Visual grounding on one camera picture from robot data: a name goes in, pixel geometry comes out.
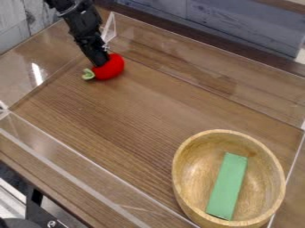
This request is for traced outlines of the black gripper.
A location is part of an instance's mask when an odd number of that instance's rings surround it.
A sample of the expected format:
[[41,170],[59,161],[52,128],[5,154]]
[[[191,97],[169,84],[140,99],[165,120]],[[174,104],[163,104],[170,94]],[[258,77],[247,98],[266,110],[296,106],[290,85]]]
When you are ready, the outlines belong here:
[[100,26],[70,26],[70,34],[92,65],[95,67],[102,67],[108,62],[110,56],[104,48]]

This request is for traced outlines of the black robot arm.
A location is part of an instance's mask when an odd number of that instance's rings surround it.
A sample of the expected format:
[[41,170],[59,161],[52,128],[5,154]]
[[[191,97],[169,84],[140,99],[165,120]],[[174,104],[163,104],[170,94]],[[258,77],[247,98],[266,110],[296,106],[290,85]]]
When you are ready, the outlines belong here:
[[94,67],[102,67],[110,61],[110,55],[102,39],[103,19],[92,0],[44,0],[44,2],[64,19],[74,41]]

